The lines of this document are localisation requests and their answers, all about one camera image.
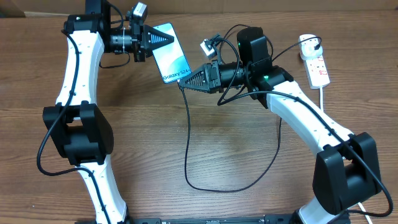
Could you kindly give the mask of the Galaxy S24 smartphone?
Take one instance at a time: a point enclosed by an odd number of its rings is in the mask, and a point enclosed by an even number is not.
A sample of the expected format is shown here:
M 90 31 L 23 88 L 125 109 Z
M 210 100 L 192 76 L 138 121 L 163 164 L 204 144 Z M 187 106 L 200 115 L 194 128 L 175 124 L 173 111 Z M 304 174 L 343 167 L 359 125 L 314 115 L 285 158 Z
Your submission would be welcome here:
M 164 83 L 172 83 L 191 74 L 187 58 L 171 23 L 155 26 L 154 29 L 174 37 L 171 44 L 153 50 L 160 76 Z

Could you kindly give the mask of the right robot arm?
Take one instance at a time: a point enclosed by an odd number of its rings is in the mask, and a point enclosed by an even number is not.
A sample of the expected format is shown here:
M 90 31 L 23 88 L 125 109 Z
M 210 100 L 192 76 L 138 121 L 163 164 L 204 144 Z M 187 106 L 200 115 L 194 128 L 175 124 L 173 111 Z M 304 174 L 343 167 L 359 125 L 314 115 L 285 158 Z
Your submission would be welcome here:
M 238 32 L 235 62 L 220 59 L 225 42 L 227 38 L 216 35 L 201 43 L 210 62 L 181 78 L 180 89 L 226 94 L 238 87 L 237 98 L 250 96 L 277 114 L 316 159 L 314 198 L 290 215 L 266 215 L 265 223 L 348 223 L 356 204 L 386 192 L 374 139 L 334 122 L 302 92 L 292 75 L 274 65 L 273 46 L 260 27 Z

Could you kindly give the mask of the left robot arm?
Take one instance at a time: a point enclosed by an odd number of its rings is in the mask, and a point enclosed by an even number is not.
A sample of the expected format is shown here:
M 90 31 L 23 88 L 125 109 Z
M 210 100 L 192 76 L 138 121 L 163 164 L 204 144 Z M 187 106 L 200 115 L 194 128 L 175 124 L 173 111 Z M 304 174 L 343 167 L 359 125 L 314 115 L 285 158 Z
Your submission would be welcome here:
M 147 6 L 142 2 L 120 21 L 111 21 L 112 8 L 109 1 L 86 1 L 84 14 L 69 15 L 63 25 L 68 42 L 65 78 L 55 106 L 43 110 L 47 133 L 39 147 L 37 167 L 52 175 L 41 165 L 45 144 L 52 139 L 60 156 L 72 165 L 54 174 L 81 175 L 95 208 L 94 223 L 131 223 L 111 166 L 113 129 L 97 105 L 100 61 L 103 54 L 113 53 L 143 62 L 155 49 L 173 43 L 174 37 L 144 23 Z

